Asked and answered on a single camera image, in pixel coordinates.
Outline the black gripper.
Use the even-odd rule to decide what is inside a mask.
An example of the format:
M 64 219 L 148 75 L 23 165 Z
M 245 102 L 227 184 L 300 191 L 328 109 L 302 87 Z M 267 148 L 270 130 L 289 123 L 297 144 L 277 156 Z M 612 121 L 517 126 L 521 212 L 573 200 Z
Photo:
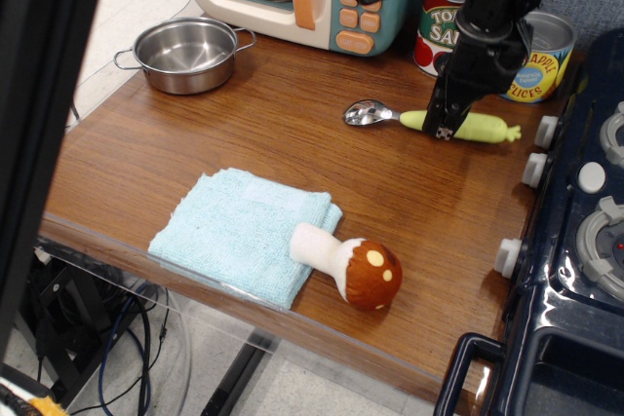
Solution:
M 438 77 L 422 130 L 438 139 L 452 139 L 476 101 L 508 91 L 528 60 L 530 46 L 531 26 L 524 19 L 499 42 L 462 33 L 454 50 L 436 62 Z

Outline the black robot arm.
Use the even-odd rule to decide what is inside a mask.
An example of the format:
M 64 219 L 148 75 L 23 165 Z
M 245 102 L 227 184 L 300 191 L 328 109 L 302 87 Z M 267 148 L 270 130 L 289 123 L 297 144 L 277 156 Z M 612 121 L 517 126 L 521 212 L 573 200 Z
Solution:
M 522 125 L 523 140 L 507 146 L 356 130 L 340 120 L 352 101 L 419 106 L 432 81 L 395 52 L 357 58 L 260 37 L 213 94 L 164 95 L 134 77 L 67 132 L 96 1 L 1 0 L 3 330 L 43 236 L 333 357 L 380 350 L 440 370 L 464 332 L 501 336 L 509 285 L 493 256 L 534 199 L 520 178 L 541 108 L 479 104 Z M 354 310 L 317 274 L 282 312 L 148 260 L 151 238 L 198 176 L 227 167 L 330 192 L 345 214 L 339 236 L 377 238 L 402 259 L 392 306 Z

